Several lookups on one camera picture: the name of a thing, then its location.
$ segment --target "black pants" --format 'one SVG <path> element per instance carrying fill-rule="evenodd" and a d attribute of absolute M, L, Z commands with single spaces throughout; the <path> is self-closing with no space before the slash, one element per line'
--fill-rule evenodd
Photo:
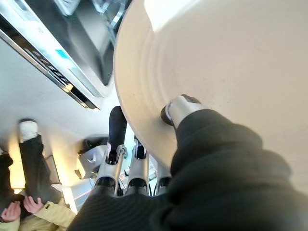
<path fill-rule="evenodd" d="M 41 136 L 20 143 L 19 147 L 26 180 L 26 194 L 32 196 L 34 201 L 40 197 L 43 203 L 58 203 L 61 193 L 51 186 L 50 170 L 42 155 L 44 145 Z M 11 189 L 9 166 L 12 164 L 13 160 L 8 154 L 0 156 L 0 212 L 2 213 L 11 202 L 21 201 L 21 218 L 24 218 L 29 215 L 22 203 L 24 196 L 14 194 Z"/>

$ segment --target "leg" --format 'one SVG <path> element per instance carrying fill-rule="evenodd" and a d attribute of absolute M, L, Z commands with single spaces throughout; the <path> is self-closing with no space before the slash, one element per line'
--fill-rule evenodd
<path fill-rule="evenodd" d="M 95 187 L 91 194 L 114 196 L 118 188 L 118 179 L 125 152 L 124 139 L 127 121 L 120 106 L 112 109 L 109 116 L 109 136 L 107 151 L 98 172 Z"/>
<path fill-rule="evenodd" d="M 9 170 L 12 164 L 13 160 L 8 154 L 0 155 L 0 212 L 7 208 L 14 193 L 11 189 Z"/>
<path fill-rule="evenodd" d="M 22 123 L 20 124 L 21 134 L 23 134 L 23 125 L 25 125 Z M 41 136 L 37 135 L 20 143 L 19 147 L 26 180 L 26 194 L 32 196 L 35 201 L 40 197 L 43 203 L 47 201 L 58 203 L 61 193 L 51 186 L 50 170 L 42 155 L 44 145 Z"/>
<path fill-rule="evenodd" d="M 8 153 L 2 154 L 2 150 L 0 149 L 0 214 L 11 202 L 22 202 L 24 199 L 24 196 L 14 194 L 14 190 L 11 189 L 9 166 L 12 164 L 13 160 L 10 155 Z M 21 203 L 21 218 L 27 215 L 29 215 L 29 213 Z"/>

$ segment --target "black sweater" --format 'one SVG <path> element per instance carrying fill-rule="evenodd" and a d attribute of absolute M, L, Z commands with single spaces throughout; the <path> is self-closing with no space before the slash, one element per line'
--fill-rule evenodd
<path fill-rule="evenodd" d="M 307 231 L 308 200 L 252 130 L 212 110 L 186 117 L 165 196 L 90 196 L 69 230 Z"/>

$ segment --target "floor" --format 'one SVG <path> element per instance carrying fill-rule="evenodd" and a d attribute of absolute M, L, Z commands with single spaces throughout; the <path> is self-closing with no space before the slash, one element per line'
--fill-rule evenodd
<path fill-rule="evenodd" d="M 17 122 L 22 118 L 38 122 L 44 155 L 54 155 L 63 186 L 76 184 L 79 178 L 74 170 L 80 168 L 77 153 L 82 141 L 108 134 L 110 111 L 119 105 L 114 86 L 101 111 L 87 110 L 2 40 L 0 53 L 0 146 L 14 160 L 10 168 L 12 187 L 23 188 L 25 183 L 17 138 Z M 125 144 L 129 154 L 133 138 L 128 127 Z M 129 166 L 130 158 L 125 160 L 123 168 Z"/>

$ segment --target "person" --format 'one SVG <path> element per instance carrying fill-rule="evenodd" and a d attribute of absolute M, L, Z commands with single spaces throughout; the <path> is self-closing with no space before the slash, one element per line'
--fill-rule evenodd
<path fill-rule="evenodd" d="M 13 193 L 9 170 L 13 160 L 0 149 L 0 231 L 64 231 L 75 214 L 66 207 L 61 192 L 51 186 L 38 125 L 22 120 L 19 133 L 26 196 Z"/>
<path fill-rule="evenodd" d="M 92 193 L 68 231 L 307 231 L 308 198 L 288 164 L 249 128 L 179 100 L 185 116 L 167 116 L 178 142 L 167 193 Z M 197 110 L 185 114 L 185 100 Z"/>

